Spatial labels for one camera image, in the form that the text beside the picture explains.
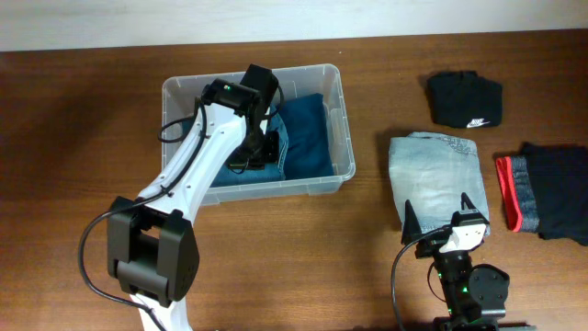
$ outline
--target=white logo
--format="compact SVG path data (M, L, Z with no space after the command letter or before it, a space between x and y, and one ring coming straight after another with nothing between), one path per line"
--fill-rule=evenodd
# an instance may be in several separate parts
M484 119L473 119L470 123L466 126L466 128L478 128L484 124L488 124L489 122L485 122Z

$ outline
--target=clear plastic container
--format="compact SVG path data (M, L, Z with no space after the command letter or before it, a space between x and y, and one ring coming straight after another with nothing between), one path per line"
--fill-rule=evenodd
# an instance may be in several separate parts
M287 101L314 93L323 95L329 154L333 162L334 176L209 188L202 201L203 205L297 194L334 193L344 181L349 180L355 174L356 161L351 147L351 135L349 134L339 69L332 64L317 64L273 69L272 72L282 86ZM215 78L239 83L243 75L244 72L178 76L167 79L163 86L163 125L193 114L194 97L200 96L204 86L212 83ZM274 104L278 102L279 93L276 93ZM181 134L180 130L177 125L168 129L170 136L175 137ZM167 165L168 160L171 160L179 145L180 143L162 144L162 168Z

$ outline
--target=red cloth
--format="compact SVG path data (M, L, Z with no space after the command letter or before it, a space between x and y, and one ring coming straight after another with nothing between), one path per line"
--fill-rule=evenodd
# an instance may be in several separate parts
M498 172L500 190L503 193L508 227L514 232L519 232L523 224L523 213L521 213L518 198L516 197L511 158L506 156L496 159L496 171Z

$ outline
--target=white wall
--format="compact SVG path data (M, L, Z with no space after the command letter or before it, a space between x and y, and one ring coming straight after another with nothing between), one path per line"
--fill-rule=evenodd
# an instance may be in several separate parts
M5 0L0 51L588 28L587 0Z

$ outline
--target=brown wooden surface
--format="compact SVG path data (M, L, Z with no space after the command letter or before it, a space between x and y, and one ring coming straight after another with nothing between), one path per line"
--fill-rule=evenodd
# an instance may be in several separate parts
M390 137L436 131L478 144L492 235L473 254L511 276L504 322L585 330L588 248L510 233L493 156L522 142L588 143L588 30L0 54L0 329L138 330L139 314L94 295L76 265L86 224L160 170L161 85L174 75L333 63L341 70L356 175L333 195L202 208L188 294L195 329L394 327L390 267L401 249ZM504 86L503 124L434 125L423 81L473 69ZM106 226L90 236L90 276L107 275ZM447 314L407 255L405 321ZM434 288L439 286L434 281Z

